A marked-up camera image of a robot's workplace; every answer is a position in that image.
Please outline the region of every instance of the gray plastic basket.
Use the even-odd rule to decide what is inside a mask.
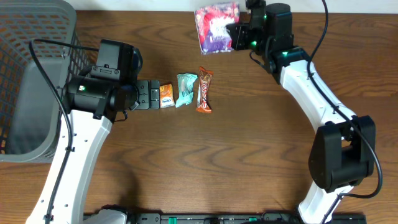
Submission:
[[[64,1],[0,0],[0,161],[51,162],[59,106],[29,53],[33,38],[79,45],[76,12]],[[36,43],[35,52],[55,86],[89,61],[83,50]]]

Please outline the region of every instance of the teal wrapper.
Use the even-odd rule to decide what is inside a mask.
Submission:
[[[193,100],[193,84],[195,80],[198,78],[197,75],[194,74],[178,74],[178,91],[179,97],[178,100],[175,102],[175,107],[178,108],[183,104],[190,104]]]

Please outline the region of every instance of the wood grain surface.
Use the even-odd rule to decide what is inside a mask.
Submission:
[[[294,14],[295,43],[311,52],[323,14]],[[133,111],[116,123],[99,154],[85,211],[119,204],[164,213],[261,213],[293,210],[312,182],[307,160],[314,132],[307,117],[248,51],[201,55],[193,13],[78,12],[83,45],[114,39],[139,47],[139,79],[172,83],[176,75],[214,71],[212,114],[181,108]],[[398,16],[331,14],[315,58],[323,80],[359,116],[376,123],[384,171],[381,193],[345,198],[338,212],[368,223],[398,223]],[[89,53],[95,60],[96,55]],[[195,85],[195,99],[198,82]],[[49,164],[0,164],[0,223],[24,223],[44,186]],[[377,176],[353,192],[374,190]]]

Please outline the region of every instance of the white wall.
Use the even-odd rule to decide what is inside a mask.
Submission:
[[[76,10],[194,11],[230,0],[66,0]],[[244,0],[238,0],[244,11]],[[293,12],[323,12],[321,0],[268,0],[287,3]],[[327,0],[330,12],[398,13],[398,0]]]

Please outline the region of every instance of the food wrapper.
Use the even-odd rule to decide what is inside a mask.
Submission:
[[[193,84],[195,80],[198,78],[197,75],[194,74],[178,74],[178,92],[179,97],[178,100],[175,102],[175,107],[178,108],[183,104],[190,104],[193,100]]]
[[[205,6],[195,11],[202,54],[229,52],[232,39],[226,25],[239,22],[238,2]]]
[[[211,109],[207,103],[207,91],[209,90],[211,78],[213,78],[213,72],[200,67],[197,111],[201,113],[211,113]]]
[[[160,87],[160,108],[174,106],[173,86],[171,84]]]

